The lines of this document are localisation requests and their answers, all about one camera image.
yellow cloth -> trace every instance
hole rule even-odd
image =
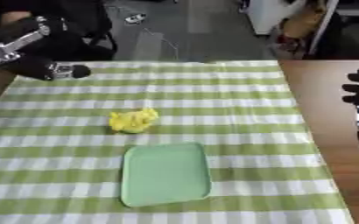
[[[152,122],[158,119],[158,112],[153,108],[129,113],[111,113],[109,125],[115,131],[141,133],[148,129]]]

gray floor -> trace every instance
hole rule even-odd
[[[119,45],[116,60],[273,59],[265,42],[254,36],[246,16],[237,12],[235,0],[108,2],[120,9],[108,7]],[[147,14],[142,24],[124,23],[124,18],[138,12]]]

green and white checkered tablecloth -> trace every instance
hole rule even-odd
[[[276,61],[100,62],[86,79],[17,78],[0,98],[0,223],[353,223]],[[147,132],[111,111],[154,108]],[[133,145],[204,144],[209,198],[128,208]]]

green plate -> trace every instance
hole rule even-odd
[[[121,200],[127,207],[202,200],[210,191],[199,143],[137,146],[125,154]]]

wooden table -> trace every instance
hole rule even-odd
[[[280,65],[313,138],[359,223],[359,143],[355,109],[341,101],[346,74],[359,61],[281,61]]]

